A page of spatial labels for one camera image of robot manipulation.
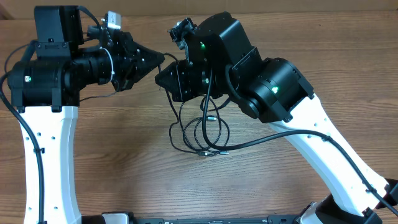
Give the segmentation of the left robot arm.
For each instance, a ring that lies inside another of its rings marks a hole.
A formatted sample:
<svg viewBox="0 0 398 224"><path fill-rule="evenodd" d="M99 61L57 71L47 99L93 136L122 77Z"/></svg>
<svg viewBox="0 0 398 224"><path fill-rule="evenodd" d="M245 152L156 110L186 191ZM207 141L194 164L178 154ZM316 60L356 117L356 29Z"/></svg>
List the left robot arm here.
<svg viewBox="0 0 398 224"><path fill-rule="evenodd" d="M84 216L75 192L74 136L80 92L92 84L129 90L164 56L121 30L106 13L87 31L83 6L36 6L37 37L1 78L11 91L4 104L17 118L25 151L25 223L132 223L131 212Z"/></svg>

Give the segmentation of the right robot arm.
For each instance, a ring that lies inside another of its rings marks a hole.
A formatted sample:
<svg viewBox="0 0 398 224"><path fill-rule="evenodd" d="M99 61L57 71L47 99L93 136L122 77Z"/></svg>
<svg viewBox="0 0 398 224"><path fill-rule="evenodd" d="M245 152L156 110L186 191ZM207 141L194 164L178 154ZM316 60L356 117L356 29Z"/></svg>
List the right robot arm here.
<svg viewBox="0 0 398 224"><path fill-rule="evenodd" d="M169 30L185 58L172 62L155 82L169 99L204 97L203 118L215 98L228 95L251 118L274 134L232 146L209 142L215 150L234 151L285 138L311 165L329 190L320 202L279 223L380 223L376 210L397 212L397 181L373 171L336 129L313 87L283 58L262 58L241 23L230 13L201 24L190 18Z"/></svg>

